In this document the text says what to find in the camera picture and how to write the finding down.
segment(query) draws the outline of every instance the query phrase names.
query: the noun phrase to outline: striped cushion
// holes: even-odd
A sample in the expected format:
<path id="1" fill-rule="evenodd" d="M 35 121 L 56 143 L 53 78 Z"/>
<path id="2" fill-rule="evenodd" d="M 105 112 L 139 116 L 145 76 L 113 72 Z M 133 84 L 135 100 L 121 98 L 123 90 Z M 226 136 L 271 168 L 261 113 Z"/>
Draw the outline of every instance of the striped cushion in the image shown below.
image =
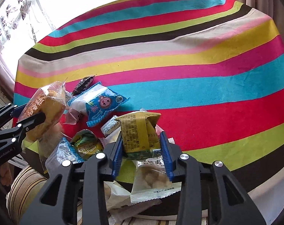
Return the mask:
<path id="1" fill-rule="evenodd" d="M 18 224 L 29 204 L 46 181 L 47 179 L 30 165 L 19 173 L 7 195 L 7 209 L 14 223 Z"/>

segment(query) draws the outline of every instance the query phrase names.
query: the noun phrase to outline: yellow snack package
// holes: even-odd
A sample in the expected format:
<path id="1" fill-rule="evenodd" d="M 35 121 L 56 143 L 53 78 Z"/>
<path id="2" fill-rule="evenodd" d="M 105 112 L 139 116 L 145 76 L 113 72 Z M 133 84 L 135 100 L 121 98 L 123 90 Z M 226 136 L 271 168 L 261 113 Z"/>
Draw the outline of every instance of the yellow snack package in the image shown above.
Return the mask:
<path id="1" fill-rule="evenodd" d="M 124 158 L 142 161 L 161 155 L 161 145 L 155 129 L 160 115 L 138 111 L 115 118 L 121 123 Z"/>

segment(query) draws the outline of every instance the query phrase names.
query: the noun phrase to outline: pink stripe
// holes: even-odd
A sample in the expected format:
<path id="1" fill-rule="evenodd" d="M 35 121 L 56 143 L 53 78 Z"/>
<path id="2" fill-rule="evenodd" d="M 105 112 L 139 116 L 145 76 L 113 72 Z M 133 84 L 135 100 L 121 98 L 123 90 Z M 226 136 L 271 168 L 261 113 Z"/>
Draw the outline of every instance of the pink stripe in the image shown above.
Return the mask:
<path id="1" fill-rule="evenodd" d="M 87 13 L 84 13 L 82 15 L 79 15 L 78 17 L 70 20 L 66 24 L 62 25 L 60 28 L 57 30 L 61 30 L 62 28 L 65 28 L 69 25 L 72 25 L 77 22 L 84 21 L 86 19 L 90 19 L 92 17 L 96 17 L 98 15 L 104 14 L 104 13 L 110 13 L 130 7 L 142 7 L 142 6 L 147 6 L 153 3 L 159 3 L 159 2 L 171 2 L 171 1 L 179 1 L 179 0 L 129 0 L 125 2 L 120 2 L 120 3 L 115 3 L 111 5 L 106 5 L 104 7 L 100 7 L 94 10 L 91 10 Z"/>
<path id="2" fill-rule="evenodd" d="M 242 26 L 238 27 L 235 30 L 229 31 L 219 37 L 216 38 L 211 38 L 205 42 L 203 42 L 202 44 L 194 47 L 194 48 L 190 48 L 190 49 L 186 49 L 186 50 L 177 50 L 177 51 L 162 51 L 162 52 L 148 52 L 148 53 L 140 53 L 140 54 L 135 54 L 135 55 L 126 55 L 126 56 L 121 56 L 121 57 L 116 57 L 116 58 L 109 58 L 109 59 L 102 59 L 102 60 L 96 60 L 96 61 L 92 61 L 92 62 L 87 62 L 87 63 L 83 63 L 83 64 L 79 64 L 79 65 L 74 65 L 71 67 L 66 67 L 60 70 L 54 70 L 51 71 L 50 73 L 39 73 L 39 72 L 34 72 L 31 70 L 26 69 L 25 67 L 23 67 L 22 65 L 19 65 L 18 67 L 18 71 L 35 77 L 35 78 L 48 78 L 48 77 L 52 77 L 52 76 L 56 76 L 59 74 L 63 74 L 63 73 L 68 73 L 68 72 L 72 72 L 75 70 L 79 70 L 79 69 L 84 69 L 84 68 L 88 68 L 88 67 L 92 67 L 92 66 L 96 66 L 96 65 L 102 65 L 102 64 L 109 64 L 109 63 L 115 63 L 115 62 L 121 62 L 121 61 L 127 61 L 127 60 L 133 60 L 133 59 L 140 59 L 140 58 L 148 58 L 148 57 L 158 57 L 158 56 L 171 56 L 171 55 L 188 55 L 188 54 L 195 54 L 195 53 L 199 53 L 199 52 L 203 52 L 205 50 L 208 50 L 214 46 L 216 46 L 217 44 L 221 43 L 222 41 L 225 41 L 237 34 L 240 34 L 244 31 L 249 30 L 250 28 L 253 28 L 267 20 L 269 20 L 270 17 L 269 16 L 264 16 L 261 18 L 257 18 L 255 20 L 251 20 L 249 23 L 247 24 L 243 24 Z"/>
<path id="3" fill-rule="evenodd" d="M 105 86 L 121 85 L 156 80 L 172 80 L 196 77 L 232 76 L 247 72 L 268 63 L 284 53 L 284 44 L 278 35 L 273 40 L 217 64 L 183 65 L 157 67 L 124 71 L 95 77 Z M 72 91 L 79 80 L 66 83 L 66 89 Z M 37 89 L 15 83 L 15 92 L 31 98 Z"/>

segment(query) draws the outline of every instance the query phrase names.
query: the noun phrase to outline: blue gripper pad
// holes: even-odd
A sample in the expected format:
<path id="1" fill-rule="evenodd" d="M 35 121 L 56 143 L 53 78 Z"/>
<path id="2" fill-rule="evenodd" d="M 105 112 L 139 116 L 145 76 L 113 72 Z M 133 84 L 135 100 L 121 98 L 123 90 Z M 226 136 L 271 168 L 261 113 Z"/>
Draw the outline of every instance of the blue gripper pad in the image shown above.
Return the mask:
<path id="1" fill-rule="evenodd" d="M 171 160 L 171 156 L 169 154 L 167 142 L 168 142 L 167 136 L 165 132 L 163 131 L 160 133 L 160 144 L 161 144 L 161 150 L 162 150 L 162 157 L 163 157 L 163 162 L 165 165 L 166 175 L 169 178 L 169 180 L 172 182 L 174 178 L 173 163 Z"/>
<path id="2" fill-rule="evenodd" d="M 122 163 L 122 151 L 123 151 L 122 138 L 118 138 L 117 141 L 118 141 L 118 146 L 113 159 L 113 171 L 112 171 L 112 176 L 114 177 L 114 180 L 116 179 L 120 171 Z"/>

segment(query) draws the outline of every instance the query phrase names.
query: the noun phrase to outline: lime green stripe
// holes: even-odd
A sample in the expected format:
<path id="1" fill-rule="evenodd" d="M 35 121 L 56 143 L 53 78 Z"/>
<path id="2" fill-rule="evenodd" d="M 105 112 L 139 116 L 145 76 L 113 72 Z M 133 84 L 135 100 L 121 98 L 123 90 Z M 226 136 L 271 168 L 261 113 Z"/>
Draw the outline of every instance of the lime green stripe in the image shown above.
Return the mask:
<path id="1" fill-rule="evenodd" d="M 284 144 L 284 123 L 259 134 L 222 145 L 185 151 L 199 162 L 221 160 L 232 171 L 250 164 Z"/>
<path id="2" fill-rule="evenodd" d="M 77 46 L 83 46 L 83 45 L 97 43 L 97 42 L 106 41 L 106 40 L 174 31 L 174 30 L 186 28 L 186 27 L 193 26 L 193 25 L 202 24 L 202 23 L 205 23 L 211 20 L 215 20 L 221 17 L 228 16 L 230 14 L 233 14 L 239 11 L 241 6 L 242 6 L 242 3 L 236 1 L 234 3 L 234 6 L 228 11 L 209 15 L 206 17 L 201 17 L 198 19 L 191 19 L 191 20 L 177 22 L 173 24 L 159 25 L 159 26 L 153 26 L 153 27 L 148 27 L 148 28 L 140 28 L 140 29 L 134 29 L 134 30 L 129 30 L 129 31 L 120 31 L 120 32 L 113 32 L 113 33 L 108 33 L 108 34 L 102 34 L 102 35 L 97 35 L 94 37 L 89 37 L 89 38 L 85 38 L 81 40 L 75 40 L 66 45 L 61 45 L 61 46 L 46 46 L 40 43 L 36 43 L 33 46 L 33 48 L 41 52 L 56 53 L 56 52 L 67 51 Z"/>

